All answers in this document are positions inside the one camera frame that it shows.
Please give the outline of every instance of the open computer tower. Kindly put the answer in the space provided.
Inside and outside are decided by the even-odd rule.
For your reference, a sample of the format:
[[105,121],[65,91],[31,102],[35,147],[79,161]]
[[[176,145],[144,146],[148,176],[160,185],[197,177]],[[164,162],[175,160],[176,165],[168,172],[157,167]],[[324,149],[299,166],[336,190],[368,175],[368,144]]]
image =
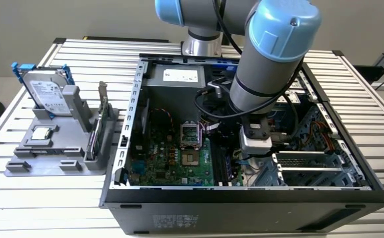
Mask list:
[[[270,156],[240,151],[240,121],[200,113],[196,91],[229,79],[237,61],[140,55],[100,201],[127,234],[328,232],[384,207],[384,188],[307,64],[287,91],[298,132],[271,142]],[[216,112],[227,95],[197,103]],[[267,115],[274,140],[292,118],[279,98]]]

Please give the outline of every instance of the chip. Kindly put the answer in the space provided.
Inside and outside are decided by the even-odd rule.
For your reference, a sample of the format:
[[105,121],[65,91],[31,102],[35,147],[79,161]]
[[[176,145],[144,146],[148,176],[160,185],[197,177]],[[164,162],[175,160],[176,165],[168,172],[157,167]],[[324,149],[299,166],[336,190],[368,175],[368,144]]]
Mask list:
[[181,165],[199,166],[199,151],[195,150],[181,151]]
[[165,179],[165,172],[157,172],[156,173],[156,178],[157,179]]

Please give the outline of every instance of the label sticker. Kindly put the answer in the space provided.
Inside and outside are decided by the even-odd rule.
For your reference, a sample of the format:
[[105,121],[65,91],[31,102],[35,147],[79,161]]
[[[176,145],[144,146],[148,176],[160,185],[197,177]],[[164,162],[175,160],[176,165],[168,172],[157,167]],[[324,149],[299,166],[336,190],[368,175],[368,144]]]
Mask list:
[[165,69],[163,81],[197,83],[197,70]]
[[199,215],[153,215],[156,228],[195,228]]
[[59,85],[51,81],[31,81],[35,94],[47,111],[53,114],[69,114]]

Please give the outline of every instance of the light blue joint cover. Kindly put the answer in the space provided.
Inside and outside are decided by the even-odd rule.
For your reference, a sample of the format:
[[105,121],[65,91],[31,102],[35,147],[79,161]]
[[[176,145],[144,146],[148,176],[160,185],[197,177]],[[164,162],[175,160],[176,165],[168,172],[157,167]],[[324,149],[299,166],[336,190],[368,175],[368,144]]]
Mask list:
[[264,57],[294,62],[308,52],[322,24],[308,0],[263,0],[249,21],[249,39]]
[[20,67],[19,67],[19,69],[20,70],[33,70],[36,68],[36,65],[33,64],[33,63],[24,63]]
[[180,0],[155,0],[155,10],[161,21],[184,26]]

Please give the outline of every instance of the hard drive label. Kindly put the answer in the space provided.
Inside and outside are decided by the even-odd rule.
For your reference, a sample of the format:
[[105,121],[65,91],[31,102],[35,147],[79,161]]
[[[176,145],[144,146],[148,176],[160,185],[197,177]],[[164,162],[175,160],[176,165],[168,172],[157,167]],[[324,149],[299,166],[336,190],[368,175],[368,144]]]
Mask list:
[[69,114],[71,110],[67,106],[59,85],[51,81],[31,81],[29,83],[45,110],[56,115]]

